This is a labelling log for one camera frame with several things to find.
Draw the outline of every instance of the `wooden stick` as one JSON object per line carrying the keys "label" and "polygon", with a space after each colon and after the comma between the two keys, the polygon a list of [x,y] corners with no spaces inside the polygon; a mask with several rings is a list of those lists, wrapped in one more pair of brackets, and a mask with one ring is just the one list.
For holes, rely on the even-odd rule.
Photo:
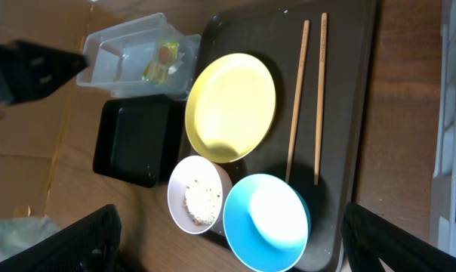
{"label": "wooden stick", "polygon": [[315,185],[319,184],[320,151],[322,149],[322,123],[324,121],[326,48],[327,48],[327,13],[323,13],[322,14],[322,25],[320,27],[319,87],[317,90],[316,160],[315,160],[315,163],[313,166]]}
{"label": "wooden stick", "polygon": [[298,60],[297,84],[295,86],[294,112],[291,116],[290,143],[288,144],[287,172],[285,182],[288,183],[291,171],[291,161],[294,157],[295,136],[297,135],[298,112],[300,110],[300,97],[302,95],[303,71],[305,70],[305,56],[307,54],[307,42],[309,40],[310,22],[303,22],[302,45],[300,47],[300,59]]}

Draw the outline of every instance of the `rice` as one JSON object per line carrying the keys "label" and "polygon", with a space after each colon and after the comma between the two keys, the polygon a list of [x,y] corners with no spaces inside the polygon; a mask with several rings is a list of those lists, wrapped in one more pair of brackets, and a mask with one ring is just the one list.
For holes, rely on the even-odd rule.
{"label": "rice", "polygon": [[184,193],[186,209],[196,225],[211,225],[221,209],[221,187],[213,188],[211,182],[198,179],[188,184]]}

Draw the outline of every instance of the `brown tabletop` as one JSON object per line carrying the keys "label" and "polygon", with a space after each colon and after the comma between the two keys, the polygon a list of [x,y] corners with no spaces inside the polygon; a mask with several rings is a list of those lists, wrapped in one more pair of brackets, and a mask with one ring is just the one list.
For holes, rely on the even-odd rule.
{"label": "brown tabletop", "polygon": [[[163,12],[183,34],[201,34],[219,11],[255,1],[100,1],[87,33]],[[429,239],[439,115],[440,17],[440,0],[381,1],[355,185],[358,203],[423,240]],[[69,109],[48,216],[66,227],[114,203],[122,220],[122,252],[149,271],[248,270],[230,251],[177,228],[166,186],[147,189],[93,173],[100,113],[111,98],[74,81],[59,91],[69,92]]]}

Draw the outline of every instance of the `black tray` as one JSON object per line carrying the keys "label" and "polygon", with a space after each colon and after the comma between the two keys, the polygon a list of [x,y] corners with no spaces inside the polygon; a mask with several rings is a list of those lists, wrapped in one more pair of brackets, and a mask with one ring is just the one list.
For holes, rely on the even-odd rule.
{"label": "black tray", "polygon": [[[221,165],[233,183],[267,173],[285,179],[303,21],[310,20],[307,64],[290,185],[305,199],[312,218],[307,249],[294,270],[340,270],[340,223],[352,196],[362,123],[376,0],[269,2],[224,11],[206,26],[197,77],[214,60],[248,53],[262,60],[276,85],[276,115],[262,143],[239,161]],[[328,13],[325,112],[321,180],[313,185],[320,23]],[[186,135],[182,155],[194,154]],[[202,235],[229,249],[223,224]]]}

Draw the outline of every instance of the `clear plastic container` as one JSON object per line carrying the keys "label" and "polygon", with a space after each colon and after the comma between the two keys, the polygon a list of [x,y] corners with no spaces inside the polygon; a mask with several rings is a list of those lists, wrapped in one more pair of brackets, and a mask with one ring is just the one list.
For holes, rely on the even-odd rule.
{"label": "clear plastic container", "polygon": [[[181,35],[162,13],[92,33],[84,45],[90,66],[77,76],[77,85],[115,97],[187,93],[199,40],[199,35]],[[159,57],[166,46],[172,47],[168,62]]]}

